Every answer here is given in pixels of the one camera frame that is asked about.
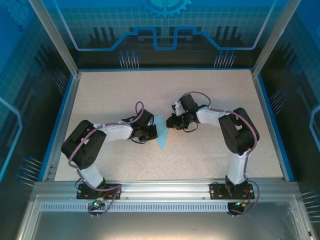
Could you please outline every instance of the black mounting plate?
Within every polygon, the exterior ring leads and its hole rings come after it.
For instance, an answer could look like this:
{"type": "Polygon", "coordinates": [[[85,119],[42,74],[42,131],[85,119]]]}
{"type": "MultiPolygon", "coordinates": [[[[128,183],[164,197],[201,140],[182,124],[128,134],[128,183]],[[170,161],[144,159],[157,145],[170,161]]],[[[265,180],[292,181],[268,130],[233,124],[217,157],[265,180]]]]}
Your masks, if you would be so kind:
{"type": "Polygon", "coordinates": [[[250,199],[255,199],[254,189],[252,184],[246,184],[243,189],[239,191],[238,194],[235,194],[233,197],[230,197],[229,192],[226,190],[226,185],[224,183],[212,183],[209,184],[209,193],[211,200],[247,200],[248,195],[244,190],[250,191],[250,199]]]}
{"type": "MultiPolygon", "coordinates": [[[[118,186],[119,184],[106,184],[104,186],[105,189],[113,188],[118,186]]],[[[117,193],[117,188],[115,190],[110,191],[110,193],[104,197],[105,200],[112,200],[114,195],[117,193]]],[[[116,200],[120,199],[121,192],[117,194],[115,197],[116,200]]],[[[92,191],[90,187],[88,187],[85,183],[79,184],[78,191],[76,193],[76,199],[89,199],[89,200],[95,200],[99,196],[95,191],[92,191]]]]}

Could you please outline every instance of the speckled white tabletop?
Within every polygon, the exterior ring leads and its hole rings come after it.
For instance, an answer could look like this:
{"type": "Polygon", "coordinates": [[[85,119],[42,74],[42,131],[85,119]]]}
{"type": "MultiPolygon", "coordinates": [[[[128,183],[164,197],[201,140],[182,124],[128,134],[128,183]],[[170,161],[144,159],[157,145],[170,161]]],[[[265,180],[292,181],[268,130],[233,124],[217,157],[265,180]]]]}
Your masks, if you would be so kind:
{"type": "MultiPolygon", "coordinates": [[[[260,134],[249,159],[248,177],[283,176],[249,70],[85,72],[66,136],[84,119],[106,124],[134,116],[137,101],[142,101],[149,112],[167,119],[171,105],[189,91],[207,94],[213,108],[244,108],[260,134]]],[[[193,98],[199,105],[207,103],[204,97],[193,98]]],[[[62,154],[56,181],[79,178],[67,162],[62,154]]],[[[230,152],[219,127],[201,124],[192,133],[169,129],[163,150],[155,140],[143,145],[130,140],[105,143],[95,162],[106,180],[224,178],[230,152]]]]}

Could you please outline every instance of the blue triangular piece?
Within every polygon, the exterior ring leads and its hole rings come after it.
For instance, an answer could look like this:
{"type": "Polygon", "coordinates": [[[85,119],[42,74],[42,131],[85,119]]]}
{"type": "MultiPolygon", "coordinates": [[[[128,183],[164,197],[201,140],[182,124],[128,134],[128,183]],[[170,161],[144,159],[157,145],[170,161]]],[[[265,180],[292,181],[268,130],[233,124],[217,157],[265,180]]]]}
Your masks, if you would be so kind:
{"type": "Polygon", "coordinates": [[[159,144],[160,148],[164,149],[168,131],[169,131],[169,129],[167,128],[166,121],[164,117],[161,114],[159,114],[154,117],[153,124],[156,125],[156,131],[158,133],[158,137],[156,138],[156,141],[159,144]]]}

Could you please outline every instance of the white robotic arm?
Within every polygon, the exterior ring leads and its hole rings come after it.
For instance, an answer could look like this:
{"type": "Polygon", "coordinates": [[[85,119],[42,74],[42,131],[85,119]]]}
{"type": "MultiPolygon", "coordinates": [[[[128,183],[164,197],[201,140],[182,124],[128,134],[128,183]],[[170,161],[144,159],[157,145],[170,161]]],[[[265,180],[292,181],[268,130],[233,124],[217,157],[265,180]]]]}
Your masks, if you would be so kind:
{"type": "Polygon", "coordinates": [[[231,151],[225,188],[230,196],[234,196],[237,189],[242,191],[243,187],[239,186],[247,184],[245,176],[247,153],[254,146],[255,137],[257,141],[259,140],[259,133],[246,111],[243,108],[228,111],[212,109],[207,105],[198,106],[190,94],[182,96],[172,109],[174,113],[166,121],[168,128],[184,130],[187,133],[193,132],[193,130],[186,131],[190,123],[210,124],[221,128],[225,144],[231,151]]]}
{"type": "Polygon", "coordinates": [[[96,189],[104,189],[105,180],[95,164],[104,142],[131,139],[135,143],[143,144],[158,137],[157,127],[153,124],[154,115],[145,109],[141,111],[142,113],[139,112],[137,116],[122,119],[119,123],[109,123],[103,126],[83,120],[63,143],[61,151],[69,159],[69,162],[71,162],[71,155],[76,151],[72,158],[72,162],[76,166],[71,166],[76,168],[79,175],[89,186],[96,189]],[[83,142],[84,138],[93,130],[96,131],[83,142]]]}

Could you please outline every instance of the enclosure wall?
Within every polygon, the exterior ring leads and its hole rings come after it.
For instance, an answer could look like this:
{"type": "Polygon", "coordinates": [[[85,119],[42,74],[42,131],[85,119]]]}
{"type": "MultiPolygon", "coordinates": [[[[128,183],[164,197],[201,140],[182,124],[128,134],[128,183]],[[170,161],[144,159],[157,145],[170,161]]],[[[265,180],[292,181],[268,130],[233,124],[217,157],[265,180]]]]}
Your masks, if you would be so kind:
{"type": "Polygon", "coordinates": [[[261,71],[302,193],[320,191],[319,9],[318,1],[301,1],[261,71]]]}
{"type": "Polygon", "coordinates": [[[81,69],[251,68],[287,0],[45,0],[81,69]]]}
{"type": "Polygon", "coordinates": [[[0,232],[10,240],[39,174],[70,72],[28,1],[0,0],[0,36],[0,232]]]}

